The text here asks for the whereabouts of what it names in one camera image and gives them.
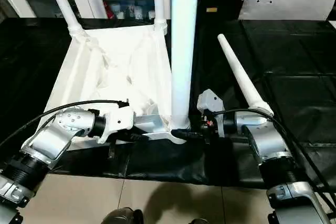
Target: black cable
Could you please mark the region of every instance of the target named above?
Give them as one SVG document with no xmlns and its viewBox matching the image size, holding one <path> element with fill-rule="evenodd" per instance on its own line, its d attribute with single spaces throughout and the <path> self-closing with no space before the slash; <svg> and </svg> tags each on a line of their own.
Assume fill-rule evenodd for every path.
<svg viewBox="0 0 336 224">
<path fill-rule="evenodd" d="M 297 148 L 300 149 L 300 152 L 304 155 L 305 159 L 307 160 L 307 162 L 309 163 L 309 165 L 311 166 L 311 168 L 314 170 L 314 172 L 316 173 L 317 177 L 320 179 L 320 181 L 323 183 L 324 187 L 326 188 L 327 192 L 330 194 L 330 197 L 332 198 L 332 201 L 334 203 L 334 205 L 336 206 L 336 196 L 335 194 L 332 193 L 332 190 L 328 184 L 328 182 L 326 181 L 326 179 L 324 178 L 324 176 L 321 174 L 320 170 L 317 168 L 317 166 L 314 164 L 313 160 L 310 158 L 310 156 L 308 155 L 308 153 L 306 152 L 306 150 L 301 146 L 301 144 L 299 143 L 299 141 L 295 138 L 295 136 L 282 124 L 280 123 L 278 120 L 276 120 L 273 116 L 260 111 L 260 110 L 256 110 L 256 109 L 233 109 L 233 110 L 223 110 L 223 111 L 216 111 L 216 112 L 212 112 L 213 115 L 220 115 L 220 114 L 227 114 L 227 113 L 235 113 L 235 112 L 252 112 L 252 113 L 256 113 L 261 115 L 262 117 L 267 118 L 268 120 L 270 120 L 271 122 L 274 122 L 282 131 L 282 133 L 292 142 L 294 142 L 297 146 Z M 323 197 L 322 198 L 327 204 L 328 202 L 331 204 L 331 202 L 329 201 L 328 198 Z"/>
<path fill-rule="evenodd" d="M 40 130 L 42 130 L 45 126 L 48 125 L 48 123 L 50 123 L 53 119 L 55 119 L 55 117 L 56 114 L 52 115 L 47 121 L 44 122 L 44 124 L 41 125 L 41 127 L 37 131 L 39 132 Z"/>
<path fill-rule="evenodd" d="M 27 122 L 26 124 L 24 124 L 23 126 L 21 126 L 20 128 L 18 128 L 16 131 L 14 131 L 11 135 L 9 135 L 6 139 L 4 139 L 1 143 L 0 143 L 0 148 L 7 143 L 11 138 L 13 138 L 15 135 L 17 135 L 18 133 L 20 133 L 21 131 L 23 131 L 25 128 L 29 127 L 30 125 L 32 125 L 33 123 L 35 123 L 37 120 L 39 120 L 40 118 L 42 118 L 43 116 L 52 114 L 56 111 L 62 110 L 62 109 L 66 109 L 68 107 L 72 107 L 72 106 L 79 106 L 79 105 L 83 105 L 83 104 L 92 104 L 92 103 L 116 103 L 119 106 L 125 106 L 126 104 L 128 104 L 127 102 L 123 102 L 123 101 L 115 101 L 115 100 L 92 100 L 92 101 L 81 101 L 81 102 L 73 102 L 73 103 L 69 103 L 69 104 L 65 104 L 56 108 L 53 108 L 51 110 L 48 110 L 46 112 L 44 112 L 43 114 L 38 115 L 37 117 L 35 117 L 34 119 L 30 120 L 29 122 Z"/>
</svg>

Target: black mat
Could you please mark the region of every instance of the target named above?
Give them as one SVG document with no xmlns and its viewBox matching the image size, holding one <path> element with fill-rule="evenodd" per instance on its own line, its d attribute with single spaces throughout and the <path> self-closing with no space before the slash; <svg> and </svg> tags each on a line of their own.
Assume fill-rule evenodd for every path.
<svg viewBox="0 0 336 224">
<path fill-rule="evenodd" d="M 86 29 L 139 25 L 82 20 Z M 327 22 L 208 22 L 197 29 L 191 115 L 197 97 L 212 89 L 227 109 L 247 104 L 217 41 L 224 33 L 258 91 L 306 147 L 336 191 L 336 33 Z M 63 20 L 7 20 L 0 25 L 0 87 L 3 137 L 44 110 L 70 37 Z M 17 144 L 2 149 L 4 160 Z M 148 179 L 195 184 L 263 188 L 244 138 L 175 145 L 168 140 L 68 152 L 56 172 L 84 176 Z"/>
</svg>

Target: floor tile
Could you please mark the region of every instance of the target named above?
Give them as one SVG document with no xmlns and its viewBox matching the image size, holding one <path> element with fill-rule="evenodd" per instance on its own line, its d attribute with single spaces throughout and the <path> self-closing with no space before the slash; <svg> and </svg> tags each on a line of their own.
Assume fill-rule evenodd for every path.
<svg viewBox="0 0 336 224">
<path fill-rule="evenodd" d="M 118 207 L 123 180 L 48 175 L 20 209 L 25 224 L 93 224 Z"/>
<path fill-rule="evenodd" d="M 204 218 L 211 224 L 224 223 L 220 187 L 125 180 L 119 208 L 144 212 L 146 224 L 188 224 Z"/>
<path fill-rule="evenodd" d="M 222 191 L 226 224 L 268 224 L 273 209 L 265 190 L 223 187 Z"/>
<path fill-rule="evenodd" d="M 324 210 L 326 213 L 329 213 L 329 212 L 330 212 L 330 208 L 328 207 L 327 203 L 325 203 L 324 200 L 323 200 L 317 193 L 315 193 L 315 194 L 316 194 L 316 196 L 317 196 L 319 202 L 321 203 L 323 210 Z M 325 195 L 326 195 L 327 198 L 332 202 L 332 199 L 331 199 L 330 195 L 329 195 L 329 194 L 325 194 Z M 335 220 L 335 219 L 331 220 L 331 223 L 332 223 L 332 224 L 336 224 L 336 220 Z"/>
</svg>

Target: tapered white rod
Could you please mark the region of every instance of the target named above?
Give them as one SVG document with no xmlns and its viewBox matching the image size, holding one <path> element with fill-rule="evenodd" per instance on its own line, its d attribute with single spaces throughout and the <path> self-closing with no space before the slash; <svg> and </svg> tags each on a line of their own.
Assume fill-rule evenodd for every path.
<svg viewBox="0 0 336 224">
<path fill-rule="evenodd" d="M 254 87 L 252 81 L 240 64 L 235 52 L 233 52 L 225 36 L 223 34 L 218 35 L 218 40 L 248 105 L 253 108 L 264 108 L 265 110 L 273 114 L 273 111 L 268 103 L 261 98 L 256 87 Z"/>
<path fill-rule="evenodd" d="M 190 127 L 188 118 L 197 0 L 172 0 L 172 123 Z"/>
<path fill-rule="evenodd" d="M 64 19 L 68 23 L 70 35 L 84 34 L 82 26 L 76 20 L 76 17 L 70 7 L 68 0 L 56 0 L 63 14 Z"/>
<path fill-rule="evenodd" d="M 154 0 L 155 2 L 155 30 L 163 30 L 164 34 L 167 34 L 167 20 L 164 16 L 164 0 Z"/>
</svg>

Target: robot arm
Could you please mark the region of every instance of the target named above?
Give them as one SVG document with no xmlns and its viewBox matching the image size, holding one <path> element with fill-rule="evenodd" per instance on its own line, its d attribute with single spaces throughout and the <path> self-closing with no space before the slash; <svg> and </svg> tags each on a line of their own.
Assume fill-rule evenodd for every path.
<svg viewBox="0 0 336 224">
<path fill-rule="evenodd" d="M 232 133 L 247 137 L 267 188 L 269 203 L 275 210 L 268 216 L 270 224 L 330 223 L 305 172 L 271 121 L 253 112 L 231 112 L 212 118 L 209 111 L 222 111 L 224 107 L 222 100 L 210 89 L 199 96 L 197 108 L 206 117 L 202 126 L 206 127 L 206 132 L 214 131 L 212 125 L 216 125 L 220 137 Z M 264 108 L 253 109 L 271 115 Z"/>
<path fill-rule="evenodd" d="M 81 108 L 57 113 L 49 126 L 40 129 L 22 145 L 0 174 L 0 224 L 22 222 L 16 208 L 25 207 L 35 196 L 73 137 L 96 137 L 98 143 L 104 143 L 111 133 L 133 127 L 133 117 L 129 106 L 104 116 L 99 116 L 99 111 Z"/>
</svg>

